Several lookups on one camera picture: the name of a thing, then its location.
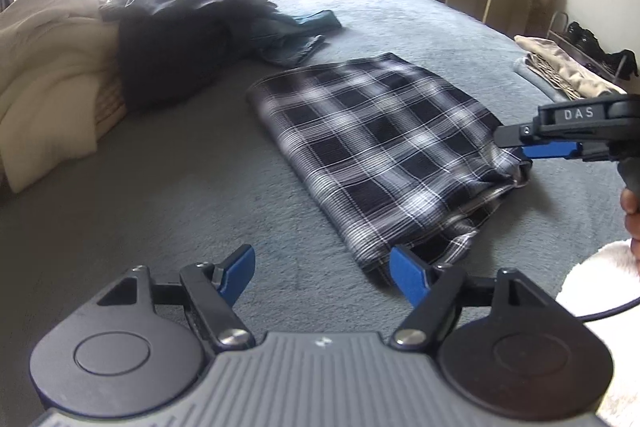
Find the plaid fabric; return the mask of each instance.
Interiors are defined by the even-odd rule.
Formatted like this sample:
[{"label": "plaid fabric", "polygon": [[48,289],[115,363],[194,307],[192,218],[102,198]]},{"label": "plaid fabric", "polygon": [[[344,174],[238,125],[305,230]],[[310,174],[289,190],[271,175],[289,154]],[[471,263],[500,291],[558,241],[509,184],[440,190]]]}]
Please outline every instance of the plaid fabric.
[{"label": "plaid fabric", "polygon": [[393,245],[464,256],[530,161],[492,140],[481,103],[392,54],[264,78],[248,99],[362,269]]}]

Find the dark blue clothing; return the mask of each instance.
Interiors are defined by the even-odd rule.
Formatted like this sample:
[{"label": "dark blue clothing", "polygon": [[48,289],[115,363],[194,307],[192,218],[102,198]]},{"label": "dark blue clothing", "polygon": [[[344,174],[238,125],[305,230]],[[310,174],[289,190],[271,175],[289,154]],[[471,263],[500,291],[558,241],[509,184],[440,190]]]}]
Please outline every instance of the dark blue clothing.
[{"label": "dark blue clothing", "polygon": [[129,110],[187,98],[244,57],[299,66],[322,33],[341,27],[329,10],[292,17],[269,0],[110,0],[100,13],[120,22],[118,66]]}]

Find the plaid shirt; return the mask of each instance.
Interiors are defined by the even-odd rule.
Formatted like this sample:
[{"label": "plaid shirt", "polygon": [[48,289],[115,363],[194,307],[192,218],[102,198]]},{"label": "plaid shirt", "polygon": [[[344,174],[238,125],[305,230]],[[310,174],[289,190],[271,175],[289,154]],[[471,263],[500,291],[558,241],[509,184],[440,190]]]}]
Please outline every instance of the plaid shirt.
[{"label": "plaid shirt", "polygon": [[530,161],[493,142],[494,115],[393,54],[285,71],[248,98],[365,271],[398,244],[457,261],[527,182]]}]

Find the beige blanket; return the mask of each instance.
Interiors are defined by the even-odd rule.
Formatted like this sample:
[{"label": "beige blanket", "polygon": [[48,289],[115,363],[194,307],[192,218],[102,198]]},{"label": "beige blanket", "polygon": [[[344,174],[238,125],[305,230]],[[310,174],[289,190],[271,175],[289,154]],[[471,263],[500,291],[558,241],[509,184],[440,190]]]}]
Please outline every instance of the beige blanket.
[{"label": "beige blanket", "polygon": [[553,41],[520,35],[516,35],[514,40],[523,50],[544,58],[567,83],[585,98],[594,98],[607,92],[626,93],[621,87],[592,73],[573,60]]},{"label": "beige blanket", "polygon": [[105,0],[16,0],[0,14],[0,158],[14,192],[95,152],[95,100],[116,75]]}]

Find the human hand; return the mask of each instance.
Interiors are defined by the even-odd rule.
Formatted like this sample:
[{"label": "human hand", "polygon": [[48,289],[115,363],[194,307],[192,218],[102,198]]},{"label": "human hand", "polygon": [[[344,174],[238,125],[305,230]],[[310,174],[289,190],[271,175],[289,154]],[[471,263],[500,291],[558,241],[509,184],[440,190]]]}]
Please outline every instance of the human hand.
[{"label": "human hand", "polygon": [[631,234],[631,252],[636,256],[640,271],[640,201],[628,188],[620,194],[620,206],[625,211],[625,228]]}]

